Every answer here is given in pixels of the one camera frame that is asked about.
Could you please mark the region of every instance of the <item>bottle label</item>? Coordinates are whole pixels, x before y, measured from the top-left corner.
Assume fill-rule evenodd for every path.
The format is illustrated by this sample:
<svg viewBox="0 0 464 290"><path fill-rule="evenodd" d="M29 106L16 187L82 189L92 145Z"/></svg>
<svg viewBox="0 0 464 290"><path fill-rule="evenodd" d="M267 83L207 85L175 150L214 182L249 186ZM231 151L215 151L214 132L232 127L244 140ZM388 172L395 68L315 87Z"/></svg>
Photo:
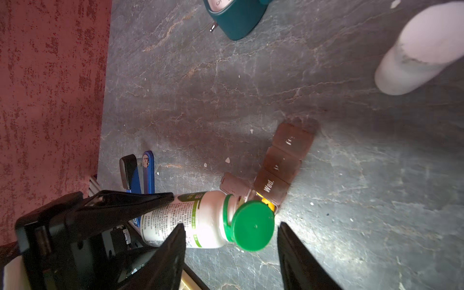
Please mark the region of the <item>bottle label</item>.
<svg viewBox="0 0 464 290"><path fill-rule="evenodd" d="M141 230L145 242L158 247L178 224L183 223L187 248L201 248L196 225L198 224L197 212L205 193L176 196L171 204L144 214Z"/></svg>

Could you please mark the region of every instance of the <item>brown pill organizer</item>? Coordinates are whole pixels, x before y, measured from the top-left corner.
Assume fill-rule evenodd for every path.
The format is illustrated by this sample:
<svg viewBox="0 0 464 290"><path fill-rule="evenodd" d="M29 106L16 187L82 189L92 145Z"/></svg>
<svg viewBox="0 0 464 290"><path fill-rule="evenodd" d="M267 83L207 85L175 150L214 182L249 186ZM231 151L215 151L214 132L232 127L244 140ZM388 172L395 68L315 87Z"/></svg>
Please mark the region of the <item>brown pill organizer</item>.
<svg viewBox="0 0 464 290"><path fill-rule="evenodd" d="M245 201L261 200L276 213L313 140L314 135L301 128L287 123L280 124L253 187L226 173L220 189L236 196L245 196Z"/></svg>

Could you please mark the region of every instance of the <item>white cylindrical container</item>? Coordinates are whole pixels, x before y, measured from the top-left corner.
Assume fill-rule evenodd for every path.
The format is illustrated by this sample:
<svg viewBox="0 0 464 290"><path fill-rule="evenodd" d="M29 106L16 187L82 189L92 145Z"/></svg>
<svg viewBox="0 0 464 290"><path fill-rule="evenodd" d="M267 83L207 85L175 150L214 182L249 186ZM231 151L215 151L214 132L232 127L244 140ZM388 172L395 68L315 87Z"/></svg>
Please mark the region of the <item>white cylindrical container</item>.
<svg viewBox="0 0 464 290"><path fill-rule="evenodd" d="M259 251L274 233L274 213L260 201L222 191L176 196L168 206L142 216L145 243L160 246L177 224L183 223L189 248L219 248L235 242L247 251Z"/></svg>
<svg viewBox="0 0 464 290"><path fill-rule="evenodd" d="M464 2L434 5L417 14L375 71L389 95L406 94L464 55Z"/></svg>

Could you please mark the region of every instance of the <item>red textured wall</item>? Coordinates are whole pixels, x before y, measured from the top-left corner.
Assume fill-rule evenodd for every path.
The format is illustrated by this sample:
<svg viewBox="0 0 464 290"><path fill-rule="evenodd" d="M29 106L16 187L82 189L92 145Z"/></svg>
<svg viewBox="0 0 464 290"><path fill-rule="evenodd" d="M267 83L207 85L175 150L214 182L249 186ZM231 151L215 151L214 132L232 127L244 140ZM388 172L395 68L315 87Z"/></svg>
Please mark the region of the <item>red textured wall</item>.
<svg viewBox="0 0 464 290"><path fill-rule="evenodd" d="M97 172L110 0L0 1L0 244Z"/></svg>

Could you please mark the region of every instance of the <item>green bottle cap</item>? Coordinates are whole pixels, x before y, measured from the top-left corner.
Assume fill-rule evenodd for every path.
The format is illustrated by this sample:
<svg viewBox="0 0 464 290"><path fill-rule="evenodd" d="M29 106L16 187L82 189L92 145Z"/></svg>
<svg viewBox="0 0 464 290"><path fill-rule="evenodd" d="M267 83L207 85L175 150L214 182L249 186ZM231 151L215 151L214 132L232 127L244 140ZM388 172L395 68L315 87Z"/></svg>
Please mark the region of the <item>green bottle cap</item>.
<svg viewBox="0 0 464 290"><path fill-rule="evenodd" d="M274 213L258 200L242 204L232 218L232 240L246 251L267 246L274 233Z"/></svg>

